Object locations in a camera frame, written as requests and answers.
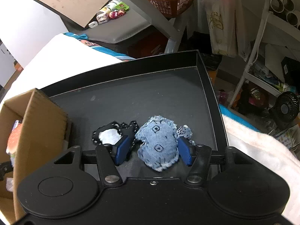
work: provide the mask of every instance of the pink object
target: pink object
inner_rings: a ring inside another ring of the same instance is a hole
[[[110,19],[116,19],[118,17],[118,12],[110,12],[109,13],[109,18]]]
[[[123,16],[125,13],[126,13],[125,11],[123,11],[123,10],[120,10],[120,11],[118,12],[118,17],[121,17],[121,16]]]

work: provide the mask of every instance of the frayed fabric edge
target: frayed fabric edge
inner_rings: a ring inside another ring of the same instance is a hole
[[[170,166],[172,166],[174,163],[176,163],[179,159],[179,153],[177,150],[176,156],[170,160],[168,163],[161,163],[161,167],[158,168],[154,168],[153,165],[148,165],[142,158],[140,158],[148,167],[152,168],[153,170],[157,171],[157,172],[162,172],[163,170],[166,170],[167,168],[169,168]]]

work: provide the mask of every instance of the black tray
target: black tray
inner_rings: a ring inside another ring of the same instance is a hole
[[[178,126],[188,125],[193,140],[225,151],[227,138],[211,81],[198,51],[177,52],[122,62],[88,71],[42,89],[73,122],[70,146],[95,149],[92,132],[112,121],[139,126],[162,115]],[[94,165],[85,170],[98,177]],[[147,167],[134,152],[118,167],[126,177],[185,177],[180,160],[163,172]],[[218,172],[211,166],[210,177]]]

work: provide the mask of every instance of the snack package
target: snack package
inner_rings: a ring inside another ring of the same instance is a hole
[[[13,167],[15,165],[15,155],[19,143],[21,129],[22,129],[21,121],[16,120],[7,141],[6,153],[10,156],[11,165]]]
[[[116,10],[124,10],[124,11],[128,11],[129,10],[129,6],[126,5],[124,2],[120,2],[116,5],[115,7]]]

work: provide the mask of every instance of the white tote bag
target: white tote bag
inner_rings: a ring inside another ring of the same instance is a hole
[[[235,0],[203,0],[212,53],[235,57],[238,54]]]

